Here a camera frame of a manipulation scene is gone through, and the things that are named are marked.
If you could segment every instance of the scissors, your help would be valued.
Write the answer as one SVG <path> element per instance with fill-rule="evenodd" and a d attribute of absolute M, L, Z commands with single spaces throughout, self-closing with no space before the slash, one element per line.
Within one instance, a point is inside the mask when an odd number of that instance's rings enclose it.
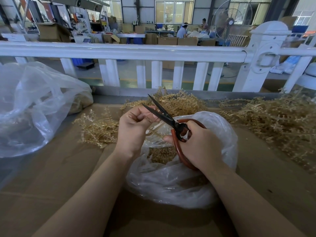
<path fill-rule="evenodd" d="M 175 120 L 173 119 L 170 114 L 159 104 L 158 101 L 156 101 L 152 96 L 150 96 L 150 99 L 153 101 L 153 103 L 156 105 L 156 107 L 160 110 L 160 112 L 146 106 L 143 104 L 143 106 L 149 110 L 151 113 L 153 113 L 156 117 L 161 119 L 163 122 L 167 123 L 169 126 L 171 126 L 173 129 L 171 130 L 174 146 L 176 148 L 176 152 L 179 156 L 180 161 L 187 167 L 189 167 L 192 170 L 198 170 L 192 163 L 185 157 L 183 154 L 180 143 L 181 142 L 186 142 L 186 139 L 183 137 L 188 133 L 187 138 L 190 139 L 192 136 L 192 132 L 189 130 L 186 122 L 188 121 L 194 121 L 196 124 L 198 124 L 200 127 L 206 129 L 206 127 L 199 122 L 198 120 L 195 119 L 180 119 L 180 120 Z"/>

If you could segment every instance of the forearm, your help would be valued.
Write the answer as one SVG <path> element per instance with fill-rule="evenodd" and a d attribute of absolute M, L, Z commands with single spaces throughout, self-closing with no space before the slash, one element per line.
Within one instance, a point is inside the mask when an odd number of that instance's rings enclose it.
<path fill-rule="evenodd" d="M 304 236 L 222 161 L 204 174 L 216 189 L 241 237 Z"/>
<path fill-rule="evenodd" d="M 34 236 L 102 236 L 130 164 L 111 154 Z"/>

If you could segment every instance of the white fence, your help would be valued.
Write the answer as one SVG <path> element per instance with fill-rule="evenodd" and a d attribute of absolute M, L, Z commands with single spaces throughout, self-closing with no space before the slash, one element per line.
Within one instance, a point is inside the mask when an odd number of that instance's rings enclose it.
<path fill-rule="evenodd" d="M 316 48 L 301 44 L 299 48 L 281 48 L 290 31 L 278 21 L 263 23 L 251 31 L 247 47 L 162 46 L 123 44 L 76 44 L 46 42 L 0 42 L 0 56 L 13 56 L 19 63 L 32 57 L 58 57 L 65 73 L 76 76 L 70 58 L 99 60 L 101 77 L 105 86 L 120 87 L 117 59 L 136 60 L 137 85 L 146 87 L 145 60 L 151 61 L 152 88 L 162 85 L 162 61 L 175 61 L 173 89 L 180 89 L 185 61 L 197 62 L 193 90 L 203 90 L 210 62 L 214 63 L 208 91 L 216 91 L 223 64 L 244 63 L 237 76 L 234 92 L 259 92 L 267 74 L 280 55 L 302 56 L 284 88 L 289 92 L 303 74 Z"/>

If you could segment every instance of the person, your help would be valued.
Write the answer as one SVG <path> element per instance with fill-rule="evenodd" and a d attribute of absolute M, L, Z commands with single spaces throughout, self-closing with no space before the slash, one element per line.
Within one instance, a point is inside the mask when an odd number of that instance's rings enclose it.
<path fill-rule="evenodd" d="M 208 24 L 206 23 L 206 19 L 205 18 L 203 18 L 202 19 L 202 25 L 201 25 L 201 29 L 203 29 L 203 30 L 205 30 L 205 31 L 209 31 L 209 26 L 208 26 Z"/>
<path fill-rule="evenodd" d="M 128 169 L 140 155 L 146 130 L 158 121 L 143 106 L 122 115 L 113 153 L 33 236 L 103 236 Z M 182 151 L 214 186 L 239 236 L 305 236 L 222 161 L 215 134 L 193 121 L 187 125 L 192 137 L 180 142 Z M 164 140 L 172 143 L 172 136 Z"/>
<path fill-rule="evenodd" d="M 177 37 L 179 38 L 186 38 L 186 28 L 188 27 L 187 24 L 182 24 L 181 28 L 177 32 Z"/>

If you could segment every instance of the white plastic bag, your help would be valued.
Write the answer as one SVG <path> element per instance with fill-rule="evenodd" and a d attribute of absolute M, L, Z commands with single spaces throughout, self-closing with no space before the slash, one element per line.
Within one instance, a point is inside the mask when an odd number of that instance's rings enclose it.
<path fill-rule="evenodd" d="M 0 157 L 47 144 L 68 114 L 93 103 L 91 88 L 40 62 L 0 67 Z"/>
<path fill-rule="evenodd" d="M 236 169 L 237 135 L 223 117 L 208 111 L 175 117 L 183 118 L 196 119 L 213 131 L 223 144 L 223 161 L 232 169 Z M 171 133 L 170 126 L 165 123 L 160 125 L 162 126 L 157 130 L 159 133 Z M 201 182 L 205 177 L 200 171 L 191 170 L 180 163 L 178 156 L 166 165 L 152 163 L 147 158 L 149 147 L 166 146 L 171 145 L 156 135 L 146 137 L 141 156 L 133 162 L 126 176 L 127 189 L 156 203 L 172 204 L 186 209 L 209 207 L 217 200 L 217 194 L 209 182 Z"/>

